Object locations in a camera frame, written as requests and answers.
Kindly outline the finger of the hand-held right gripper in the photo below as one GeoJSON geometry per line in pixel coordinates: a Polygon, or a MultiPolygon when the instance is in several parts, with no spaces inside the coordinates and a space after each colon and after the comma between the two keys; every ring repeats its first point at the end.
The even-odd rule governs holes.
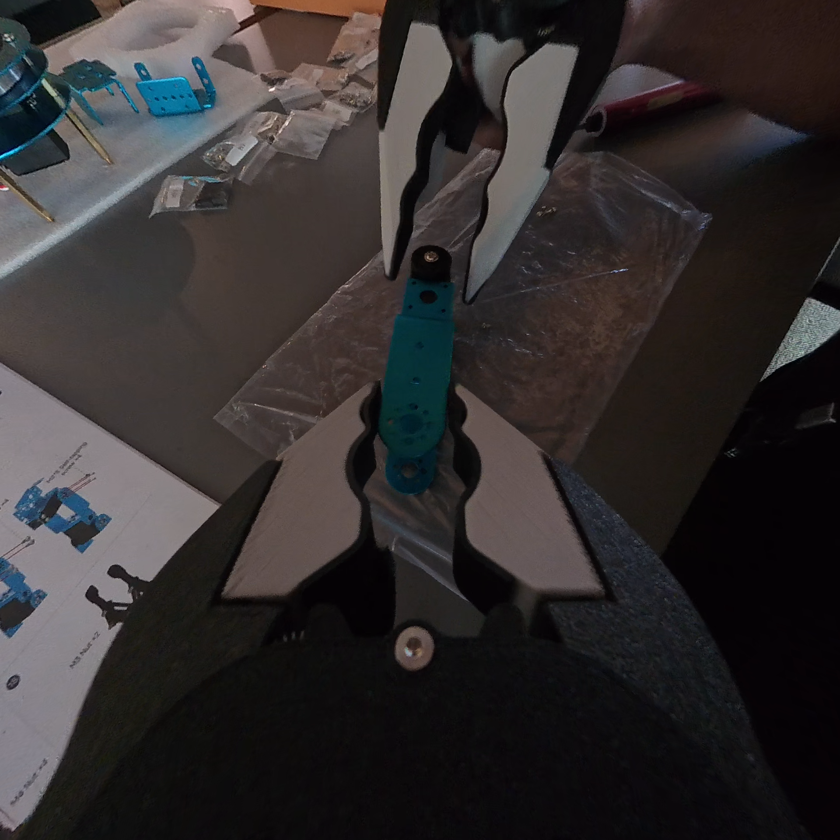
{"type": "Polygon", "coordinates": [[[429,184],[454,63],[436,23],[384,16],[379,41],[381,246],[385,276],[397,277],[420,195],[429,184]]]}
{"type": "Polygon", "coordinates": [[[478,90],[505,139],[470,247],[465,303],[498,268],[550,178],[550,146],[579,53],[578,45],[553,40],[532,52],[519,38],[477,34],[472,40],[478,90]]]}

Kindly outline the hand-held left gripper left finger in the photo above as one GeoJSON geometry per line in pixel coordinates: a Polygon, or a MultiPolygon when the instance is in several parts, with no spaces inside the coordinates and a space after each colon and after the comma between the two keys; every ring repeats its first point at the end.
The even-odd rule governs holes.
{"type": "Polygon", "coordinates": [[[223,600],[394,610],[393,558],[376,542],[364,494],[381,404],[379,383],[363,385],[283,453],[223,600]]]}

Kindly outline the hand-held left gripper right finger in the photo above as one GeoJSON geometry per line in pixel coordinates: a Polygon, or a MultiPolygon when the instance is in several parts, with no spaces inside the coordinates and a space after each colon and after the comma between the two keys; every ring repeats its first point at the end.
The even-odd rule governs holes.
{"type": "Polygon", "coordinates": [[[453,572],[472,604],[595,601],[606,587],[546,454],[462,385],[449,425],[457,506],[453,572]]]}

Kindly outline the red electric screwdriver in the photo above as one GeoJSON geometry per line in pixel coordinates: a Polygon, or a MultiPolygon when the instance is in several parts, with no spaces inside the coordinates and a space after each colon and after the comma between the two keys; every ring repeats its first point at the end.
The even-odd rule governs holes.
{"type": "Polygon", "coordinates": [[[705,108],[721,100],[719,93],[701,84],[686,80],[674,81],[594,108],[581,122],[579,130],[592,137],[600,137],[682,112],[705,108]]]}

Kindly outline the blue metal bracket with servo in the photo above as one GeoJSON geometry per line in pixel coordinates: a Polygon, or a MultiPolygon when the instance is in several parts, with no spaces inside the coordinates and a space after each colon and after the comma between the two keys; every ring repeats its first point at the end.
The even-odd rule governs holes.
{"type": "Polygon", "coordinates": [[[432,484],[447,427],[455,340],[451,268],[445,248],[426,245],[413,252],[381,383],[378,434],[386,450],[385,478],[405,496],[432,484]]]}

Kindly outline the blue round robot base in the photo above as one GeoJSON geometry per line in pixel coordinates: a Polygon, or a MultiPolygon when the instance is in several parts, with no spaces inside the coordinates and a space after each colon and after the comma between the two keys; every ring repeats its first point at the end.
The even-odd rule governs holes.
{"type": "Polygon", "coordinates": [[[68,121],[107,163],[113,160],[73,107],[70,84],[49,72],[46,53],[19,22],[1,19],[1,182],[49,223],[54,217],[17,178],[68,162],[58,127],[68,121]]]}

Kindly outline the person's right forearm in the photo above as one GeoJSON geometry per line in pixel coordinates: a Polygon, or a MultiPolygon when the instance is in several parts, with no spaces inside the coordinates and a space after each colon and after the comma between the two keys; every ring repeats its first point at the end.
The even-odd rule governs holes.
{"type": "Polygon", "coordinates": [[[838,1],[627,2],[612,68],[653,68],[764,119],[839,134],[838,1]]]}

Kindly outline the pile of small screw bags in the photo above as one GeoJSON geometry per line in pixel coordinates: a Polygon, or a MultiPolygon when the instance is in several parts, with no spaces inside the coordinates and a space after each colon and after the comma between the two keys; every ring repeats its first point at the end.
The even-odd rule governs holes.
{"type": "Polygon", "coordinates": [[[166,176],[150,216],[224,211],[235,184],[252,185],[278,155],[316,161],[333,133],[375,105],[381,24],[378,14],[355,12],[325,64],[262,73],[280,109],[252,112],[207,147],[208,173],[166,176]]]}

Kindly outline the clear plastic bag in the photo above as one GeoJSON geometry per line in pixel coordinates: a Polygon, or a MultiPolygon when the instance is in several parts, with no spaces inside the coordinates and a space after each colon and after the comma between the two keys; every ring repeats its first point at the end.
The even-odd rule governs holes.
{"type": "MultiPolygon", "coordinates": [[[[572,463],[653,326],[711,215],[608,152],[561,157],[475,302],[461,300],[480,189],[478,153],[421,208],[413,247],[453,257],[453,383],[547,455],[572,463]]],[[[385,372],[405,280],[377,254],[266,360],[216,415],[265,459],[280,456],[385,372]]]]}

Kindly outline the white instruction manual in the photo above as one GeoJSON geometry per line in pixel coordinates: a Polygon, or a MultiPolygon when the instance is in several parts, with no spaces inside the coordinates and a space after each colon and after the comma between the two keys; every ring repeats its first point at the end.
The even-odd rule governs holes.
{"type": "Polygon", "coordinates": [[[5,366],[1,392],[1,814],[15,829],[123,623],[217,504],[5,366]]]}

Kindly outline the white foam packaging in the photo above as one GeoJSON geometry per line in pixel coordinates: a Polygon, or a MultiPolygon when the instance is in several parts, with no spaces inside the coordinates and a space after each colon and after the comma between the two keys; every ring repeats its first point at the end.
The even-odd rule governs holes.
{"type": "Polygon", "coordinates": [[[132,2],[68,45],[74,60],[99,60],[121,77],[142,63],[154,77],[184,76],[238,32],[235,12],[197,2],[132,2]]]}

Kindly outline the white foam sheet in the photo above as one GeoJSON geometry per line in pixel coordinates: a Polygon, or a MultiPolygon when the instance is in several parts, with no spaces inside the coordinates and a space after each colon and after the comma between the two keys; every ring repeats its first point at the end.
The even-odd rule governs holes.
{"type": "Polygon", "coordinates": [[[205,65],[217,101],[202,113],[152,116],[137,92],[136,75],[122,82],[140,112],[134,112],[120,93],[111,97],[100,92],[92,97],[103,125],[94,124],[91,131],[113,164],[107,164],[68,121],[58,126],[69,146],[68,162],[18,179],[54,221],[47,222],[16,196],[2,193],[1,278],[74,234],[270,99],[257,75],[216,58],[208,58],[205,65]]]}

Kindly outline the blue U-shaped bracket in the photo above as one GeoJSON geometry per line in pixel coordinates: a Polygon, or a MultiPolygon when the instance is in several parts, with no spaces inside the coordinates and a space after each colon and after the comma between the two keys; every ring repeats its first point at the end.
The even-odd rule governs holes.
{"type": "Polygon", "coordinates": [[[192,67],[201,82],[200,88],[192,88],[185,77],[153,79],[144,63],[134,63],[139,78],[136,88],[151,115],[156,118],[180,116],[215,107],[217,91],[202,58],[193,57],[192,67]]]}

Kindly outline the blue flat metal bracket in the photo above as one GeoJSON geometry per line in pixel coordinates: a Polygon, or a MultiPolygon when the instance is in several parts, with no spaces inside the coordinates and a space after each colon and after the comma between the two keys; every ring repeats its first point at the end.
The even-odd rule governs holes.
{"type": "Polygon", "coordinates": [[[115,70],[98,59],[79,59],[63,68],[58,78],[70,87],[70,95],[87,116],[99,125],[103,125],[95,108],[90,105],[85,94],[105,90],[115,96],[118,89],[135,113],[140,113],[134,100],[118,78],[115,70]]]}

